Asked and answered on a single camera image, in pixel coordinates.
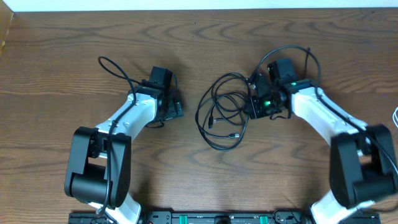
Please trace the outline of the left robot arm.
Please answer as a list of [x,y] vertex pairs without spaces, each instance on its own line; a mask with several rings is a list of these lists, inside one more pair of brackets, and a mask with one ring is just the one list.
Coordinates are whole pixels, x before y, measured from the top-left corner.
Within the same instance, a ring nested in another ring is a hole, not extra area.
[[65,194],[97,209],[112,223],[138,223],[141,206],[129,194],[132,142],[148,124],[158,128],[183,116],[173,73],[153,67],[148,80],[129,92],[126,102],[94,128],[73,134]]

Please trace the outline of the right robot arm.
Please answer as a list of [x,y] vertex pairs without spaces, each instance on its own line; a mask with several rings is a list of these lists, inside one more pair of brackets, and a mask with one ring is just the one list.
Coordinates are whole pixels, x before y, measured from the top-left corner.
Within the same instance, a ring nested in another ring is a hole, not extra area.
[[340,223],[358,210],[397,193],[397,162],[391,132],[352,117],[317,84],[300,80],[291,60],[268,66],[269,77],[252,72],[250,117],[279,118],[283,110],[305,120],[330,147],[330,191],[300,223]]

